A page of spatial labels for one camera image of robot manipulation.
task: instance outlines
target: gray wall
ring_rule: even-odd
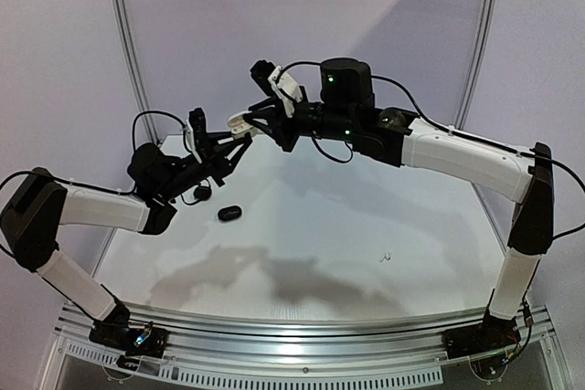
[[[250,79],[261,58],[353,56],[403,81],[427,112],[454,119],[471,61],[481,0],[127,0],[146,92],[155,109],[202,106],[213,129],[263,99]],[[318,100],[318,72],[293,75]],[[388,85],[378,106],[409,107]],[[174,124],[163,132],[176,131]]]
[[[548,143],[585,177],[585,0],[496,0],[495,15],[465,129],[510,143]],[[585,220],[585,198],[555,170],[557,231]],[[512,206],[485,194],[501,230]],[[585,235],[565,237],[534,282],[549,306],[576,388],[585,388]]]
[[[79,181],[129,186],[136,106],[112,0],[0,0],[0,102],[2,178],[42,164]],[[2,191],[0,206],[15,187]],[[91,269],[104,234],[67,227],[58,242]],[[33,388],[62,303],[0,254],[1,388]]]

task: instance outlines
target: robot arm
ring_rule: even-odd
[[[36,168],[0,213],[0,228],[16,262],[94,320],[90,340],[131,356],[162,357],[168,332],[152,325],[130,329],[128,309],[59,247],[57,231],[78,224],[163,233],[176,213],[174,198],[208,177],[222,185],[251,144],[249,136],[233,140],[228,132],[207,133],[201,109],[190,113],[189,127],[193,154],[185,158],[166,156],[153,143],[136,150],[128,167],[136,183],[132,195],[60,183],[46,169]]]
[[[355,59],[329,59],[320,69],[322,102],[309,102],[285,70],[257,62],[251,74],[269,98],[251,106],[244,121],[285,152],[293,150],[299,136],[339,140],[379,162],[462,178],[515,202],[509,249],[482,324],[446,332],[444,341],[449,356],[457,357],[505,347],[509,337],[519,339],[516,313],[552,243],[549,148],[537,143],[531,150],[502,149],[453,128],[440,130],[412,111],[377,109],[369,66]]]

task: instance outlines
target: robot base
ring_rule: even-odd
[[[442,342],[449,359],[503,349],[520,343],[516,319],[502,321],[488,314],[473,326],[450,329],[442,333]]]
[[[147,337],[144,336],[145,331],[148,331]],[[125,351],[125,356],[144,355],[162,358],[169,333],[166,329],[152,326],[146,329],[115,328],[115,331],[108,327],[105,330],[98,327],[91,330],[90,341]]]

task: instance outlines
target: black wire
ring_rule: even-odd
[[[530,343],[530,337],[532,337],[532,326],[530,326],[528,328],[528,334],[526,335],[526,341],[524,342],[524,344],[522,345],[522,347],[520,348],[520,350],[517,353],[515,353],[514,356],[512,356],[512,358],[508,359],[505,362],[505,364],[512,363],[518,356],[520,356],[520,354],[526,349],[526,347]]]
[[[58,292],[61,296],[63,296],[65,299],[69,300],[71,303],[73,303],[81,312],[83,312],[83,315],[85,315],[88,319],[90,319],[91,321],[95,322],[101,322],[98,321],[96,319],[94,319],[93,317],[90,316],[90,314],[85,311],[83,308],[81,308],[80,305],[78,305],[75,301],[73,301],[67,294],[65,294],[63,291],[61,291],[59,288],[57,288],[55,285],[53,285],[51,282],[49,282],[48,280],[46,280],[45,278],[41,277],[41,279],[43,279],[48,285],[51,286],[51,288],[53,290],[55,290],[56,292]]]
[[[31,173],[31,175],[38,175],[38,176],[41,176],[41,177],[45,177],[45,175],[42,175],[42,174]],[[84,187],[86,189],[93,189],[94,191],[103,192],[104,194],[112,194],[112,195],[133,195],[133,193],[134,193],[134,188],[131,189],[130,191],[116,191],[114,189],[108,189],[107,187],[96,186],[94,184],[72,182],[70,180],[66,180],[64,178],[56,177],[54,175],[47,176],[47,178],[50,179],[50,180],[53,180],[54,182],[63,183],[63,184],[69,184],[71,186],[76,186],[76,187]]]
[[[195,201],[194,201],[194,202],[192,202],[192,203],[188,203],[188,202],[185,200],[185,198],[183,197],[183,194],[181,194],[180,196],[181,196],[181,200],[183,200],[183,203],[184,203],[185,205],[187,205],[187,206],[194,206],[194,205],[196,205],[196,204],[198,204],[198,203],[201,203],[201,200],[195,200]]]
[[[547,162],[551,162],[552,164],[558,166],[560,169],[562,169],[567,174],[569,174],[571,177],[573,177],[573,179],[578,183],[578,185],[580,186],[581,190],[583,191],[583,194],[585,194],[585,184],[579,178],[579,176],[577,175],[577,173],[575,173],[575,171],[573,171],[572,169],[570,169],[564,163],[559,162],[558,160],[548,159],[547,157],[545,157],[544,160],[546,160]],[[554,241],[554,240],[559,239],[561,237],[566,237],[568,235],[572,235],[573,233],[580,232],[584,228],[585,228],[585,223],[581,224],[578,227],[574,227],[574,228],[571,228],[569,230],[565,230],[564,232],[561,232],[561,233],[556,234],[554,237],[552,237],[552,240]]]
[[[482,143],[484,145],[492,146],[494,148],[497,148],[499,150],[505,151],[507,153],[520,154],[521,156],[526,157],[526,158],[529,158],[529,159],[537,159],[538,158],[539,160],[543,160],[545,162],[549,162],[551,164],[554,164],[555,166],[558,166],[560,169],[562,169],[563,171],[565,171],[566,173],[568,173],[571,177],[573,177],[573,179],[577,182],[577,184],[580,186],[581,190],[583,191],[583,194],[585,194],[585,184],[583,183],[583,181],[580,179],[580,177],[577,175],[577,173],[575,173],[575,171],[573,171],[572,169],[570,169],[564,163],[559,162],[558,160],[555,160],[555,159],[548,158],[548,157],[536,156],[533,153],[520,152],[516,148],[513,148],[511,146],[504,145],[504,144],[502,144],[500,142],[490,141],[489,139],[484,139],[482,137],[474,136],[474,135],[469,134],[469,133],[466,133],[466,132],[460,132],[460,131],[457,131],[457,130],[450,130],[448,127],[445,127],[444,125],[441,125],[441,124],[433,121],[432,119],[430,119],[424,113],[424,111],[422,111],[422,108],[419,106],[419,104],[414,99],[414,97],[410,94],[409,90],[406,87],[404,87],[402,84],[400,84],[398,81],[396,81],[394,79],[391,79],[391,78],[382,77],[382,76],[379,76],[379,75],[372,75],[372,78],[373,79],[379,79],[379,80],[382,80],[382,81],[386,81],[386,82],[388,82],[390,84],[395,85],[399,89],[401,89],[406,94],[406,96],[409,98],[410,102],[412,103],[412,106],[415,108],[415,110],[420,115],[420,117],[425,122],[427,122],[429,125],[431,125],[434,128],[436,128],[437,130],[440,130],[442,132],[448,132],[448,133],[452,134],[455,137],[460,137],[460,138],[465,139],[465,140],[468,140],[468,141],[479,142],[479,143]],[[584,228],[585,228],[585,222],[583,224],[581,224],[580,226],[578,226],[578,227],[574,227],[572,229],[569,229],[569,230],[566,230],[564,232],[561,232],[561,233],[556,234],[552,238],[552,240],[554,241],[554,240],[559,239],[561,237],[566,237],[568,235],[572,235],[574,233],[580,232]]]
[[[276,76],[274,83],[278,86],[278,83],[281,80],[282,75],[284,75],[284,72],[286,72],[290,68],[294,68],[295,66],[321,66],[321,63],[318,63],[316,61],[295,61],[282,68],[282,70]]]
[[[185,151],[188,153],[192,153],[191,148],[189,148],[189,145],[186,141],[186,129],[183,129],[183,148],[185,148]]]
[[[18,171],[16,173],[10,174],[7,178],[4,179],[4,181],[2,183],[0,183],[0,191],[2,191],[4,186],[6,186],[8,184],[8,182],[10,182],[11,180],[14,180],[15,178],[19,177],[20,175],[29,175],[29,174],[31,174],[31,171]],[[10,258],[12,258],[12,259],[15,258],[15,255],[13,255],[10,250],[8,250],[6,247],[4,247],[4,245],[0,244],[0,249],[2,249],[2,251],[4,251]]]
[[[175,121],[181,124],[181,130],[184,132],[186,130],[186,124],[181,121],[178,116],[175,116],[173,113],[169,113],[168,111],[161,111],[161,110],[146,110],[141,111],[136,115],[134,121],[132,122],[132,148],[133,151],[136,151],[136,123],[146,114],[160,114],[162,116],[166,116],[167,118],[174,119]]]
[[[347,142],[346,142],[346,147],[349,150],[350,155],[349,155],[349,158],[348,159],[342,160],[342,159],[338,159],[337,157],[334,157],[333,155],[331,155],[329,153],[326,153],[323,150],[323,148],[321,148],[321,146],[319,145],[319,143],[317,142],[317,140],[314,137],[311,138],[311,141],[313,141],[313,145],[314,145],[314,147],[317,149],[317,151],[319,153],[321,153],[322,155],[324,155],[329,160],[334,161],[335,163],[346,164],[346,163],[351,162],[351,159],[354,158],[354,150],[347,144]]]
[[[424,113],[424,111],[419,106],[418,102],[414,99],[414,97],[409,92],[409,90],[406,87],[404,87],[402,84],[400,84],[398,81],[396,81],[395,79],[387,78],[387,77],[381,77],[379,75],[372,75],[372,78],[388,82],[390,84],[395,85],[399,89],[401,89],[404,92],[404,94],[409,98],[410,103],[415,108],[417,113],[420,115],[420,118],[423,119],[425,122],[427,122],[429,125],[436,128],[437,130],[440,130],[442,132],[450,132],[453,136],[461,137],[462,139],[466,139],[468,141],[474,141],[474,142],[483,143],[485,145],[493,146],[495,148],[506,151],[508,153],[518,154],[518,151],[515,148],[509,147],[509,146],[504,145],[504,144],[499,143],[499,142],[490,141],[489,139],[484,139],[482,137],[473,136],[472,134],[468,134],[466,132],[459,132],[456,130],[451,130],[448,127],[445,127],[444,125],[441,125],[438,122],[433,121],[431,118],[429,118]]]
[[[294,100],[294,98],[289,95],[286,91],[284,91],[284,89],[281,89],[280,87],[278,88],[278,91],[280,93],[282,93],[284,95],[285,98],[287,98],[288,100],[291,100],[292,102],[296,102],[296,100]]]

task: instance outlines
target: white tabletop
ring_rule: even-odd
[[[179,136],[163,151],[185,155]],[[219,223],[231,205],[242,218]],[[121,300],[252,319],[411,318],[485,306],[503,261],[470,184],[359,154],[333,163],[307,139],[283,153],[255,137],[210,200],[176,206],[159,237],[116,232],[96,278]]]

